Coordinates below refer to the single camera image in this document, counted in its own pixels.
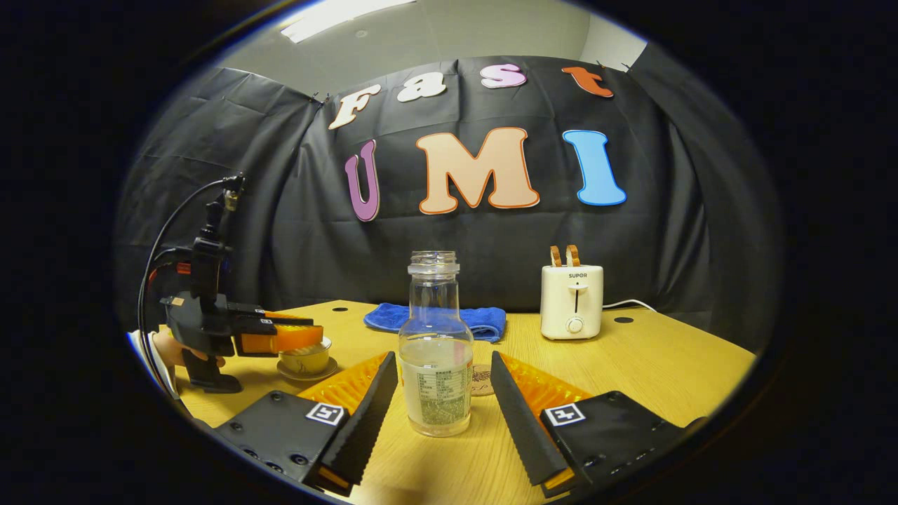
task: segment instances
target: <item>white toaster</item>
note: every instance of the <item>white toaster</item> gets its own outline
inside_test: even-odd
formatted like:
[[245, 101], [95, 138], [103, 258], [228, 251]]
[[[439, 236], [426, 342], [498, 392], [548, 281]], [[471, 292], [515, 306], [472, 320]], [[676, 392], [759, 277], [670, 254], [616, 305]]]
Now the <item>white toaster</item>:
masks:
[[[542, 335], [551, 340], [591, 339], [602, 325], [604, 272], [602, 267], [568, 264], [542, 267], [540, 318]], [[553, 246], [553, 255], [557, 249]]]

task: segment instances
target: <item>table surface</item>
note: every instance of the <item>table surface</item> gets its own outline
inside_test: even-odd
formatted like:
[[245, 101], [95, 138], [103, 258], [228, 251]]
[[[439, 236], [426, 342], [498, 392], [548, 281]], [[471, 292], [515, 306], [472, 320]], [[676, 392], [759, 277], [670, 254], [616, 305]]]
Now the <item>table surface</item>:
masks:
[[[346, 311], [335, 311], [345, 307]], [[339, 370], [386, 350], [395, 333], [367, 328], [362, 318], [377, 305], [334, 301], [281, 311], [311, 317], [331, 339]], [[617, 323], [616, 317], [632, 318]], [[754, 355], [730, 342], [645, 308], [602, 312], [602, 331], [588, 341], [549, 341], [539, 314], [509, 314], [502, 339], [474, 342], [474, 363], [489, 364], [493, 350], [539, 368], [593, 394], [618, 390], [683, 427], [714, 412], [738, 385]], [[240, 379], [238, 394], [207, 394], [190, 385], [185, 368], [176, 382], [188, 410], [217, 427], [271, 390], [298, 394], [314, 384], [284, 378], [275, 358], [226, 358], [223, 372]], [[531, 486], [493, 394], [471, 398], [471, 426], [433, 439], [413, 431], [399, 385], [393, 395], [362, 483], [344, 501], [367, 504], [544, 503]]]

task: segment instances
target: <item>peach letter m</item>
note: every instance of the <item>peach letter m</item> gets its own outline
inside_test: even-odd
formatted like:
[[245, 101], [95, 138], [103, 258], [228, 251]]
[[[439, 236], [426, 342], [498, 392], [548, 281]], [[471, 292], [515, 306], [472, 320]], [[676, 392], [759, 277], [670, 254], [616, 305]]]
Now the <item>peach letter m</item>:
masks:
[[527, 132], [521, 128], [492, 129], [476, 157], [451, 133], [420, 138], [415, 145], [427, 155], [427, 198], [418, 208], [424, 214], [445, 214], [458, 208], [458, 199], [449, 194], [449, 179], [468, 207], [476, 208], [490, 176], [495, 189], [487, 200], [493, 207], [536, 205], [540, 194], [530, 186], [527, 175], [525, 138]]

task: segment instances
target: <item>black cloth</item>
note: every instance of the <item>black cloth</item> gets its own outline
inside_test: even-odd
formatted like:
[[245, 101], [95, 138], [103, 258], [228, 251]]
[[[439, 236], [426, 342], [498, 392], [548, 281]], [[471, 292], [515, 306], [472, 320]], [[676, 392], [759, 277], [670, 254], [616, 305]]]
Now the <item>black cloth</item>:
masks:
[[[640, 58], [633, 75], [559, 58], [444, 61], [359, 84], [323, 106], [267, 78], [217, 69], [164, 113], [123, 190], [115, 237], [119, 316], [133, 319], [149, 246], [172, 210], [201, 184], [243, 171], [248, 190], [234, 221], [223, 285], [234, 301], [270, 310], [332, 299], [407, 304], [411, 251], [447, 249], [462, 265], [462, 307], [537, 312], [549, 247], [575, 244], [584, 264], [604, 267], [606, 304], [636, 298], [756, 350], [772, 316], [766, 307], [775, 306], [776, 283], [767, 281], [777, 271], [765, 257], [771, 231], [761, 212], [770, 209], [762, 166], [756, 156], [740, 157], [744, 151], [731, 147], [734, 140], [744, 145], [744, 137], [716, 130], [726, 114], [715, 111], [718, 102], [706, 104], [694, 90], [657, 102], [648, 90], [680, 81], [656, 76], [653, 88], [646, 80], [654, 74], [643, 70], [648, 61]], [[480, 83], [483, 67], [505, 63], [519, 66], [527, 82], [500, 89]], [[561, 72], [567, 66], [600, 75], [600, 85], [614, 96], [580, 89]], [[413, 102], [396, 99], [410, 77], [433, 71], [445, 75], [445, 92]], [[355, 120], [328, 129], [340, 98], [373, 84], [382, 90], [355, 112]], [[706, 114], [681, 124], [692, 99]], [[427, 160], [416, 141], [450, 132], [476, 155], [487, 133], [500, 127], [526, 130], [524, 156], [540, 202], [494, 208], [488, 203], [490, 178], [476, 208], [450, 183], [458, 209], [421, 213]], [[608, 137], [605, 148], [625, 202], [596, 207], [577, 199], [580, 165], [561, 136], [571, 129]], [[352, 208], [344, 163], [370, 139], [377, 145], [381, 203], [376, 219], [362, 222]], [[360, 162], [359, 172], [363, 168]], [[166, 244], [189, 244], [205, 222], [202, 205], [214, 196], [198, 199]], [[165, 282], [158, 286], [169, 286]], [[759, 288], [764, 284], [766, 291]], [[755, 299], [759, 294], [768, 299]]]
[[649, 43], [628, 72], [664, 111], [707, 211], [712, 310], [707, 330], [757, 351], [780, 307], [782, 206], [748, 131], [695, 75]]

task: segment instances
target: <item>bottle opening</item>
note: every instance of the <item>bottle opening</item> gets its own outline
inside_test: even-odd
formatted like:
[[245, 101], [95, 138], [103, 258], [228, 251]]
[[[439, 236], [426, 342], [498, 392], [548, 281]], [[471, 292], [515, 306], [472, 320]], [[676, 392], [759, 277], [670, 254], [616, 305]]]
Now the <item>bottle opening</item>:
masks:
[[410, 274], [453, 274], [460, 265], [455, 262], [455, 251], [412, 251]]

